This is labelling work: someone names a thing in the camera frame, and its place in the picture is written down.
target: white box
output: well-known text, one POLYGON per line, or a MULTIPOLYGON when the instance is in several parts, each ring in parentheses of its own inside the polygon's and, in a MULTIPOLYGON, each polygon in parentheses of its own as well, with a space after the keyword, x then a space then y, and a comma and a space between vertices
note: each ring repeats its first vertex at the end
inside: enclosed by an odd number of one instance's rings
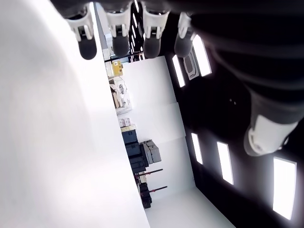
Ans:
POLYGON ((125 125, 126 127, 128 127, 128 126, 131 125, 131 122, 130 122, 130 119, 129 119, 129 118, 125 118, 125 119, 124 119, 124 125, 125 125))
POLYGON ((119 126, 120 127, 125 127, 124 119, 120 119, 119 121, 119 126))

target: ceiling light panel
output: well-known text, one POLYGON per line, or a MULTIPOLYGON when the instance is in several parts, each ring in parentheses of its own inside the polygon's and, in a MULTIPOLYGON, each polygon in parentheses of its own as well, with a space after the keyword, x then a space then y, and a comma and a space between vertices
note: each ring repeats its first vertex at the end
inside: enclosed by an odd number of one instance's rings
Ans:
POLYGON ((136 7, 137 12, 139 12, 139 8, 138 8, 138 3, 137 3, 137 1, 135 0, 134 3, 135 3, 135 7, 136 7))
POLYGON ((202 39, 196 35, 193 40, 193 47, 195 50, 195 56, 199 63, 199 70, 202 76, 206 76, 211 74, 211 68, 208 60, 208 56, 206 53, 206 49, 202 39))
POLYGON ((134 23, 135 23, 135 27, 137 28, 137 21, 136 21, 136 18, 135 18, 134 14, 133 14, 133 20, 134 20, 134 23))
POLYGON ((196 160, 198 161, 198 163, 203 164, 203 158, 202 158, 201 152, 200 152, 200 144, 199 144, 198 135, 191 133, 191 136, 192 136, 196 160))
POLYGON ((291 219, 295 199, 296 162, 274 157, 273 210, 291 219))
POLYGON ((222 142, 218 142, 218 154, 222 168, 223 179, 228 183, 233 184, 233 175, 228 145, 222 142))
POLYGON ((184 77, 182 76, 179 60, 176 55, 172 58, 172 60, 180 87, 183 87, 185 86, 185 80, 184 77))
POLYGON ((132 30, 133 30, 133 35, 134 37, 136 38, 136 33, 135 33, 135 30, 134 30, 134 27, 132 26, 132 30))

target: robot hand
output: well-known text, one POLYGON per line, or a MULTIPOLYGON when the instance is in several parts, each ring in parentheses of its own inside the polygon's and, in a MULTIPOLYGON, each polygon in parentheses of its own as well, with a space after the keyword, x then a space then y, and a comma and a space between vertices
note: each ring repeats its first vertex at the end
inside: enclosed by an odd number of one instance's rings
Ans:
MULTIPOLYGON (((52 0, 52 2, 74 31, 82 57, 94 58, 97 50, 88 0, 52 0)), ((114 53, 118 57, 124 57, 129 51, 128 31, 131 19, 130 6, 133 0, 98 0, 98 2, 106 12, 113 36, 114 53)), ((245 84, 252 100, 251 123, 244 137, 244 148, 248 155, 260 156, 273 153, 287 143, 289 134, 304 116, 304 102, 302 102, 304 97, 301 97, 304 94, 302 78, 292 77, 289 73, 280 77, 275 75, 269 77, 263 73, 263 67, 260 67, 259 74, 256 70, 252 73, 240 69, 244 64, 249 65, 250 62, 260 61, 263 63, 261 66, 265 66, 265 63, 275 67, 284 65, 284 72, 288 72, 286 69, 293 67, 289 64, 290 59, 304 58, 304 52, 300 51, 302 46, 296 47, 292 45, 293 43, 287 43, 285 47, 281 47, 267 42, 264 45, 256 45, 251 40, 238 41, 237 37, 231 39, 232 32, 230 31, 229 36, 226 37, 212 35, 205 32, 205 27, 202 26, 204 21, 200 18, 206 13, 218 13, 219 16, 225 13, 233 16, 236 14, 237 17, 241 14, 252 13, 256 17, 259 13, 265 15, 267 12, 273 17, 285 14, 284 5, 276 5, 275 2, 269 1, 264 7, 246 8, 233 1, 209 3, 195 0, 141 0, 140 2, 146 36, 143 49, 146 57, 154 58, 159 55, 162 32, 165 29, 168 14, 173 11, 180 13, 179 31, 174 47, 176 55, 186 57, 192 49, 194 37, 198 34, 204 38, 214 58, 245 84), (236 58, 239 59, 238 62, 231 61, 236 58)), ((292 14, 293 9, 288 8, 288 10, 286 14, 292 14)))

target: fluorescent light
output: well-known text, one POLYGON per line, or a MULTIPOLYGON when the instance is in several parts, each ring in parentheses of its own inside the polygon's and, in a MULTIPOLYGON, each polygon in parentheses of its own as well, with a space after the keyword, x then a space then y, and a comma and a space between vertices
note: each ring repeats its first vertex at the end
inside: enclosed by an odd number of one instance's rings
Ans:
POLYGON ((139 12, 137 1, 134 1, 137 12, 139 12))
POLYGON ((176 55, 172 58, 172 60, 180 87, 183 87, 185 85, 185 80, 184 77, 182 76, 179 60, 177 59, 176 55))
POLYGON ((136 21, 136 18, 135 18, 135 15, 133 14, 133 20, 135 22, 135 27, 137 27, 137 21, 136 21))
POLYGON ((134 42, 134 38, 133 38, 133 35, 132 35, 131 37, 132 37, 132 42, 133 42, 133 45, 135 46, 135 42, 134 42))
POLYGON ((291 219, 295 199, 296 162, 274 157, 273 210, 291 219))
POLYGON ((136 34, 135 34, 135 30, 134 30, 134 27, 132 26, 132 30, 133 30, 133 35, 134 37, 136 38, 136 34))
POLYGON ((203 164, 203 159, 201 157, 201 152, 200 152, 200 144, 199 144, 198 135, 191 133, 191 136, 192 136, 196 160, 198 161, 198 163, 203 164))
POLYGON ((208 56, 205 50, 205 46, 201 38, 196 35, 193 40, 193 47, 195 50, 196 59, 199 63, 199 70, 202 76, 211 74, 211 68, 208 61, 208 56))
POLYGON ((222 167, 223 179, 230 184, 233 184, 232 168, 228 145, 218 142, 219 161, 222 167))

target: robotic finger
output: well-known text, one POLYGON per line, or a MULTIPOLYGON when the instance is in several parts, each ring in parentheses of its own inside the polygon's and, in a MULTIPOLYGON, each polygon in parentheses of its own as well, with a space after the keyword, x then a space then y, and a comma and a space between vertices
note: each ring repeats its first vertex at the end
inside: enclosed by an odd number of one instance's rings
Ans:
POLYGON ((143 27, 146 39, 143 45, 144 55, 147 58, 155 58, 161 50, 162 32, 165 29, 169 8, 162 4, 155 5, 142 1, 143 27))
MULTIPOLYGON (((289 40, 281 44, 282 48, 280 45, 273 43, 263 43, 263 39, 258 42, 252 40, 240 41, 238 36, 231 38, 234 34, 238 34, 238 31, 229 31, 229 34, 225 34, 224 27, 222 27, 224 31, 221 32, 221 35, 217 35, 212 30, 211 32, 206 32, 209 27, 201 23, 200 16, 206 14, 215 15, 217 20, 221 21, 218 26, 223 24, 229 26, 228 23, 225 23, 225 19, 219 19, 222 16, 224 18, 225 13, 232 14, 234 17, 243 16, 240 20, 233 20, 233 23, 230 23, 235 25, 239 21, 242 21, 243 24, 250 24, 251 17, 244 16, 247 13, 253 13, 252 15, 254 16, 252 18, 255 18, 260 17, 259 14, 256 14, 259 10, 263 10, 263 14, 269 11, 272 17, 280 19, 279 14, 284 10, 279 9, 279 7, 272 7, 272 5, 269 5, 269 8, 243 9, 239 6, 232 7, 228 3, 227 5, 223 3, 222 7, 219 7, 215 3, 213 5, 213 3, 205 1, 189 1, 141 1, 143 27, 146 37, 143 46, 145 57, 155 58, 159 55, 162 33, 165 29, 168 15, 171 10, 174 13, 180 13, 178 34, 174 46, 176 55, 186 57, 191 51, 193 39, 198 34, 209 45, 214 58, 238 77, 251 94, 251 123, 244 137, 246 153, 250 156, 261 156, 279 150, 286 144, 289 134, 304 117, 304 81, 302 78, 290 74, 294 67, 291 59, 304 58, 303 47, 293 45, 294 43, 289 40), (250 69, 251 72, 241 70, 244 66, 250 69), (271 69, 271 73, 266 75, 263 67, 271 69)), ((97 50, 93 33, 92 14, 88 7, 88 1, 52 0, 52 2, 74 31, 82 57, 84 59, 94 58, 97 50)), ((118 57, 124 57, 129 52, 128 31, 133 0, 98 0, 98 2, 101 3, 106 13, 108 25, 113 36, 114 53, 118 57)), ((260 27, 263 28, 265 23, 266 21, 263 21, 263 25, 254 30, 241 30, 242 33, 246 34, 243 39, 256 37, 256 34, 259 33, 258 30, 260 27)), ((272 37, 275 34, 266 29, 261 31, 262 34, 266 34, 265 37, 272 37)))

